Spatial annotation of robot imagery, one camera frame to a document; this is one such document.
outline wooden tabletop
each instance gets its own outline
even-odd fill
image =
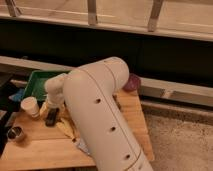
[[[117,100],[133,134],[150,161],[154,160],[145,118],[137,92],[120,91]],[[35,170],[94,166],[91,157],[77,149],[57,127],[46,127],[44,120],[32,120],[19,113],[14,123],[27,134],[22,143],[8,142],[0,159],[0,170]]]

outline glass panel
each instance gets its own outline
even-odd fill
[[[99,23],[147,27],[152,0],[97,0]]]
[[[15,0],[23,15],[87,21],[87,0]]]
[[[7,4],[5,0],[0,0],[0,15],[1,14],[8,14]]]
[[[167,0],[158,28],[197,33],[213,33],[212,0]]]

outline cup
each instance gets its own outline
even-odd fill
[[[37,118],[39,114],[39,106],[35,97],[27,97],[21,101],[21,108],[32,118]]]

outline green plastic tray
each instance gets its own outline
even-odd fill
[[[28,80],[28,84],[25,88],[23,98],[33,96],[38,101],[45,101],[46,92],[44,90],[44,83],[49,78],[55,77],[62,73],[68,73],[69,71],[33,71]]]

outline blue object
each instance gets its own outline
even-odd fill
[[[19,89],[16,94],[11,95],[9,98],[14,102],[21,102],[24,94],[24,89]]]

